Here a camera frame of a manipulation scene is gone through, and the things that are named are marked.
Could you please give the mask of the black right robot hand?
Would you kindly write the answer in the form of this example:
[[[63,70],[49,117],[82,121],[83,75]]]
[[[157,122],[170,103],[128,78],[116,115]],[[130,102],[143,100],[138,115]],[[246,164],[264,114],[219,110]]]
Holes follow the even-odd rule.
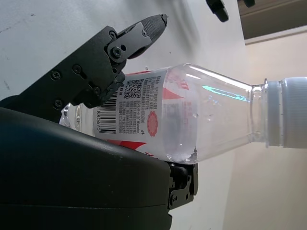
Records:
[[[191,202],[198,166],[171,163],[59,124],[68,104],[103,105],[128,59],[164,32],[158,14],[117,33],[107,26],[21,94],[0,102],[3,230],[168,230]]]

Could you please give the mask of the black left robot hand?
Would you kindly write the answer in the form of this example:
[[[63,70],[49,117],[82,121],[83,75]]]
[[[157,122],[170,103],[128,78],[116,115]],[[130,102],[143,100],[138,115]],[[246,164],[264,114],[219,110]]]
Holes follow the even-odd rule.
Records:
[[[243,0],[243,2],[248,8],[255,5],[255,0]],[[219,19],[219,21],[224,23],[229,20],[227,10],[222,0],[206,0],[206,3],[212,13]]]

